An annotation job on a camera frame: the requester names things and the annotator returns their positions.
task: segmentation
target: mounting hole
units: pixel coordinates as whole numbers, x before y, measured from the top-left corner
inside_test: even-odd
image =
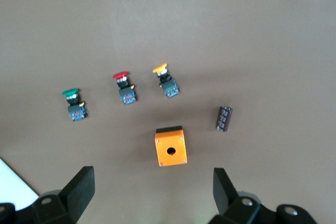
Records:
[[[243,203],[245,206],[250,207],[250,206],[253,205],[253,202],[252,202],[250,199],[248,199],[248,198],[244,198],[244,199],[242,199],[241,201],[242,201],[242,203]]]
[[[292,207],[285,207],[285,212],[289,215],[298,215],[298,212]]]
[[[168,153],[169,155],[174,155],[175,152],[176,152],[176,150],[175,150],[173,147],[170,147],[170,148],[168,148],[168,150],[167,150],[167,153]]]
[[[45,199],[43,199],[42,201],[41,201],[41,204],[42,205],[45,205],[45,204],[48,204],[48,203],[50,203],[51,202],[51,198],[45,198]]]

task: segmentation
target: orange button enclosure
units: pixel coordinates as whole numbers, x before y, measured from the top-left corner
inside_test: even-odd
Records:
[[[181,165],[188,162],[181,126],[157,129],[155,146],[159,166]]]

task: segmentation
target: orange control box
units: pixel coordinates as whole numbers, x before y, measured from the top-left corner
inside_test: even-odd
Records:
[[[182,165],[188,162],[182,126],[157,129],[155,147],[160,166]]]

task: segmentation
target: screw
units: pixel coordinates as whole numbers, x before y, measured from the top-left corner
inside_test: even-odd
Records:
[[[251,201],[250,199],[248,199],[248,198],[244,198],[244,199],[242,199],[241,202],[242,202],[245,206],[248,206],[248,207],[250,207],[250,206],[253,205],[252,201]]]
[[[292,207],[285,207],[285,212],[288,213],[289,215],[298,215],[298,212],[292,208]]]
[[[45,198],[44,200],[41,201],[41,204],[42,205],[45,205],[45,204],[48,204],[51,202],[51,199],[50,198]]]

